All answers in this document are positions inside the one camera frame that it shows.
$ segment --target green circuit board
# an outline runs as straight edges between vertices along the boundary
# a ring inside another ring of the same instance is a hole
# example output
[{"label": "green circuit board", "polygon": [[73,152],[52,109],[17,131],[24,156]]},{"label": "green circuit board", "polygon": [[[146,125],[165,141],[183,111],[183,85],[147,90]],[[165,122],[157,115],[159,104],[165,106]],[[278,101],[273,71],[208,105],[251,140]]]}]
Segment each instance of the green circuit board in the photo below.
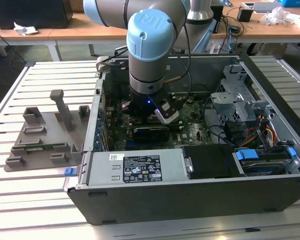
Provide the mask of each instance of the green circuit board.
[{"label": "green circuit board", "polygon": [[[177,149],[182,146],[212,144],[207,129],[200,119],[201,103],[201,100],[194,100],[185,104],[179,111],[178,119],[167,125],[160,124],[155,116],[150,116],[147,124],[142,124],[140,119],[121,113],[117,107],[109,107],[106,119],[110,151]],[[168,141],[150,143],[134,141],[134,129],[160,126],[169,128]]]}]

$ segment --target barcode sticker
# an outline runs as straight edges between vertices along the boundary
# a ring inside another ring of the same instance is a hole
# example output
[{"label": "barcode sticker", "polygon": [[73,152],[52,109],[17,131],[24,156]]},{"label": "barcode sticker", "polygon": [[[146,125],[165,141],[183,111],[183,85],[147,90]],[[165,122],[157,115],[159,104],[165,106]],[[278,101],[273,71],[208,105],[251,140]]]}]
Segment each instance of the barcode sticker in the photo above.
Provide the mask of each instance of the barcode sticker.
[{"label": "barcode sticker", "polygon": [[109,160],[114,161],[114,160],[123,160],[124,159],[124,154],[110,154]]}]

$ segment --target power supply label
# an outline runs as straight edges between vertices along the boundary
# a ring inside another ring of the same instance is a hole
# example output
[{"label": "power supply label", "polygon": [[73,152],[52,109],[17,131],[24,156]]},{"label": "power supply label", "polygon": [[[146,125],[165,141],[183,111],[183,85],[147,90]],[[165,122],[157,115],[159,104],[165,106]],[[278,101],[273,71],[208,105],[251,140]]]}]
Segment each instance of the power supply label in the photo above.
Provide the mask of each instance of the power supply label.
[{"label": "power supply label", "polygon": [[159,155],[124,157],[123,181],[126,184],[162,181]]}]

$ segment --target plastic bag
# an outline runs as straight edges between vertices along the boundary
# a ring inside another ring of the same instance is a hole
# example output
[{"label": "plastic bag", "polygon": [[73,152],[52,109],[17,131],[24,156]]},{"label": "plastic bag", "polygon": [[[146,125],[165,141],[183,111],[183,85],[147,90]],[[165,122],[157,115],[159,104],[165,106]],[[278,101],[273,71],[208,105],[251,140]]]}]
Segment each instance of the plastic bag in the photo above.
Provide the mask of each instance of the plastic bag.
[{"label": "plastic bag", "polygon": [[267,12],[261,18],[262,21],[265,22],[266,25],[274,25],[274,24],[284,24],[286,25],[286,21],[284,19],[290,12],[285,11],[282,6],[277,6],[272,10],[272,12]]}]

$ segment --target desk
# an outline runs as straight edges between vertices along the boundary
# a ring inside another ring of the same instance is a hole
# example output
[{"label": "desk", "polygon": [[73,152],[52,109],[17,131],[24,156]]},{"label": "desk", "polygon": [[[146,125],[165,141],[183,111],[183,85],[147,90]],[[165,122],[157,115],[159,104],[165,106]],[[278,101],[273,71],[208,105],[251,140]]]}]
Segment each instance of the desk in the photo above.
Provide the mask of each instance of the desk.
[{"label": "desk", "polygon": [[[239,7],[242,0],[232,0],[233,8]],[[223,14],[232,7],[224,7]],[[285,8],[287,11],[300,14],[300,8]],[[230,17],[236,17],[238,9],[229,12]],[[238,43],[298,43],[300,42],[300,29],[294,24],[287,23],[286,26],[266,26],[260,21],[263,14],[253,13],[250,22],[243,23],[244,34],[238,38]],[[234,20],[230,24],[239,25]],[[49,48],[53,61],[61,61],[62,57],[58,45],[84,44],[89,45],[91,54],[94,54],[93,44],[126,44],[126,33],[124,29],[105,27],[90,22],[84,13],[74,13],[68,28],[66,29],[39,29],[38,34],[21,36],[13,30],[0,30],[0,35],[10,45],[46,45]],[[218,46],[226,36],[225,26],[220,24],[219,32],[212,35],[211,42]],[[0,39],[0,46],[6,44]]]}]

